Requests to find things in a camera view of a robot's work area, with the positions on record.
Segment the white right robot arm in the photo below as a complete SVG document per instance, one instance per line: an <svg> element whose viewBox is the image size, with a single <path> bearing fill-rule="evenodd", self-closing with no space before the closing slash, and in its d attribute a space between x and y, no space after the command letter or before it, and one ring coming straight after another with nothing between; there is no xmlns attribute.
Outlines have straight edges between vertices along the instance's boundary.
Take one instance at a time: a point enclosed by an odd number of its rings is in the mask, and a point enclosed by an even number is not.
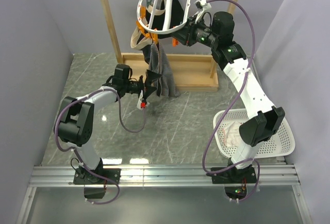
<svg viewBox="0 0 330 224"><path fill-rule="evenodd" d="M220 11L213 15L209 26L194 15L183 28L172 33L172 37L183 45L201 43L209 47L215 63L231 80L238 91L237 97L245 106L248 120L238 128L240 145L228 166L219 170L203 168L206 175L224 176L230 183L240 182L252 171L257 151L278 131L285 117L284 109L276 107L265 95L252 73L252 59L248 59L243 48L234 41L234 26L233 16Z"/></svg>

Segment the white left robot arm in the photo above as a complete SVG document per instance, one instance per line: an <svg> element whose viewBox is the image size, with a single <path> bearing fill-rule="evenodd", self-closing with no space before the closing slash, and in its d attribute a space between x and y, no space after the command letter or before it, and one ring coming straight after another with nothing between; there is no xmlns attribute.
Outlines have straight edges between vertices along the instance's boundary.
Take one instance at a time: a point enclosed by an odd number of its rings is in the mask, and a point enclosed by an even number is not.
<svg viewBox="0 0 330 224"><path fill-rule="evenodd" d="M147 98L156 91L154 81L159 73L147 70L139 79L132 78L133 71L126 64L117 64L114 74L96 91L73 98L65 97L61 103L54 126L54 137L62 152L73 151L78 161L74 184L117 184L120 169L105 169L101 157L90 142L95 113L114 103L120 104L125 94L138 96L137 108L143 111Z"/></svg>

